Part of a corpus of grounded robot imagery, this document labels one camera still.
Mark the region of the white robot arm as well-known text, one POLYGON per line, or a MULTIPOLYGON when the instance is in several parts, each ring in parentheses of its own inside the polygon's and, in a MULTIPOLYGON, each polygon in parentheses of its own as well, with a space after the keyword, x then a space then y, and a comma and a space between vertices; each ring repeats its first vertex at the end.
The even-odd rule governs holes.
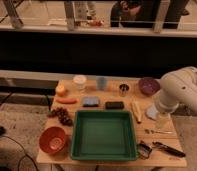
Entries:
POLYGON ((154 105, 160 113, 173 113, 180 103, 197 113, 197 68, 185 67, 164 74, 154 105))

